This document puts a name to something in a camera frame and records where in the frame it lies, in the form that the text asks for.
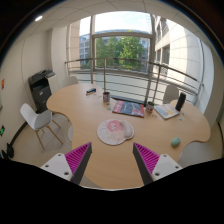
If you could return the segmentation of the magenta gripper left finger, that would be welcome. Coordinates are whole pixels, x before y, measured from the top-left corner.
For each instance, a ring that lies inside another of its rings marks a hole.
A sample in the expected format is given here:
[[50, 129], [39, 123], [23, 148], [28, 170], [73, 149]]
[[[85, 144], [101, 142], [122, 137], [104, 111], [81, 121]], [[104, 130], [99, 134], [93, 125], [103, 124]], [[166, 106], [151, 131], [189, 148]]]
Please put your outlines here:
[[92, 145], [91, 143], [86, 143], [66, 154], [57, 153], [41, 168], [79, 185], [91, 154]]

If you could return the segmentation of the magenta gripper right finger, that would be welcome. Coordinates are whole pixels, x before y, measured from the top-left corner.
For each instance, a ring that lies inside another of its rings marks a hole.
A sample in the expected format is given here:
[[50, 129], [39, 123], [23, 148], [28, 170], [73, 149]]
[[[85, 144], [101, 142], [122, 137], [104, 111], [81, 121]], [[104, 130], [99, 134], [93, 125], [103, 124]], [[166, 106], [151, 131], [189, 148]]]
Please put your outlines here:
[[182, 169], [168, 154], [159, 155], [138, 143], [133, 144], [133, 154], [145, 185]]

